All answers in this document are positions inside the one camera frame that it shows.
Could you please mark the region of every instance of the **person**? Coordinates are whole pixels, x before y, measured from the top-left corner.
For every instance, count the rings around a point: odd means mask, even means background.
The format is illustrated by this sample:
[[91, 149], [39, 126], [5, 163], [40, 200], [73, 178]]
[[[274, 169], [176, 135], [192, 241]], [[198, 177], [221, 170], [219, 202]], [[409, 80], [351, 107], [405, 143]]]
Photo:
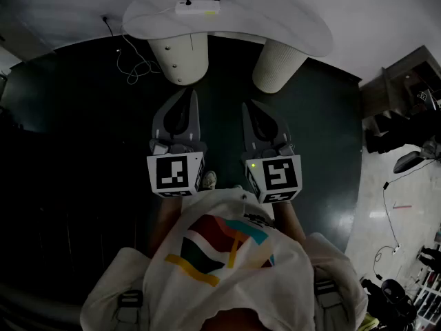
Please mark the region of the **person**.
[[202, 186], [162, 200], [147, 256], [119, 251], [83, 330], [357, 330], [367, 296], [350, 260], [306, 237], [290, 202], [273, 203], [272, 220], [252, 193], [217, 190], [213, 172]]
[[387, 303], [387, 299], [380, 287], [374, 284], [370, 279], [363, 279], [361, 282], [363, 288], [366, 288], [368, 294], [367, 312], [377, 318], [383, 324], [388, 324], [392, 317], [392, 306]]
[[413, 115], [409, 120], [399, 121], [381, 137], [367, 130], [367, 152], [385, 153], [406, 144], [422, 147], [433, 136], [436, 142], [441, 143], [441, 111], [426, 110]]
[[[429, 255], [433, 259], [428, 259], [421, 256], [421, 254]], [[420, 260], [426, 266], [429, 266], [435, 272], [441, 272], [441, 251], [435, 249], [429, 249], [422, 247], [418, 252], [418, 260]]]
[[367, 312], [378, 319], [388, 330], [407, 330], [416, 318], [416, 309], [401, 285], [394, 280], [386, 280], [389, 285], [378, 287], [369, 279], [363, 279], [361, 285], [367, 289], [369, 302]]

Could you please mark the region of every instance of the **shoe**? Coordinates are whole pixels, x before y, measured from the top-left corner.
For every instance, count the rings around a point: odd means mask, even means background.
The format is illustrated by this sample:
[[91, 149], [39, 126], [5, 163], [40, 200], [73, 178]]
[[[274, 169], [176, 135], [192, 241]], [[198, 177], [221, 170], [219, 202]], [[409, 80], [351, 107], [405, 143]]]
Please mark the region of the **shoe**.
[[417, 255], [416, 255], [416, 259], [417, 259], [417, 260], [420, 259], [421, 252], [422, 252], [423, 249], [424, 249], [424, 245], [418, 250], [418, 253], [417, 253]]
[[216, 176], [216, 173], [210, 170], [209, 172], [206, 172], [203, 179], [202, 179], [202, 187], [205, 189], [211, 189], [214, 190], [216, 187], [216, 183], [218, 181], [218, 178]]

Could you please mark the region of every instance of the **cylindrical table leg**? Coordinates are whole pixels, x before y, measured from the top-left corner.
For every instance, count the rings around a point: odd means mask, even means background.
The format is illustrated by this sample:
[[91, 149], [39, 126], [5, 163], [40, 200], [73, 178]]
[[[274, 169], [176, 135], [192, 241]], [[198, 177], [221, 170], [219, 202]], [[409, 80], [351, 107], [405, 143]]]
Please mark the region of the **cylindrical table leg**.
[[253, 71], [253, 82], [265, 93], [278, 92], [307, 59], [286, 44], [268, 39]]
[[164, 76], [176, 85], [195, 83], [207, 72], [207, 33], [150, 39], [149, 44]]

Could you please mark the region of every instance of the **dark green floor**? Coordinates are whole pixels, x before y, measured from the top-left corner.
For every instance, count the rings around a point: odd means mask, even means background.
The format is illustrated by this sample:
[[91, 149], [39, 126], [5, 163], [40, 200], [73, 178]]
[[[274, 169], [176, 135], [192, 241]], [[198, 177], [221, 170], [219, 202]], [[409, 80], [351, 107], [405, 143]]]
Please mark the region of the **dark green floor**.
[[[153, 58], [146, 43], [137, 45], [146, 59]], [[116, 69], [116, 49], [120, 47], [121, 67], [129, 70], [138, 61], [120, 37], [62, 48], [57, 55], [19, 65], [9, 77], [0, 105], [8, 108], [26, 130], [54, 134], [65, 141], [75, 138], [75, 144], [83, 137], [85, 144], [94, 139], [97, 143], [109, 139], [127, 144], [136, 153], [137, 164], [131, 170], [137, 172], [136, 180], [142, 181], [139, 185], [143, 188], [138, 199], [145, 206], [136, 216], [147, 217], [144, 224], [149, 225], [158, 203], [150, 192], [144, 162], [152, 116], [179, 87], [161, 74], [141, 77], [129, 86], [126, 76]], [[261, 49], [255, 43], [209, 37], [209, 69], [194, 85], [201, 139], [209, 149], [206, 168], [218, 174], [218, 188], [236, 183], [248, 188], [239, 161], [243, 152], [241, 103], [256, 99], [274, 107], [287, 120], [295, 152], [302, 156], [303, 190], [294, 200], [300, 222], [306, 233], [321, 232], [344, 251], [355, 214], [361, 168], [357, 80], [308, 59], [278, 94], [268, 96], [251, 80]], [[147, 230], [142, 225], [136, 229]]]

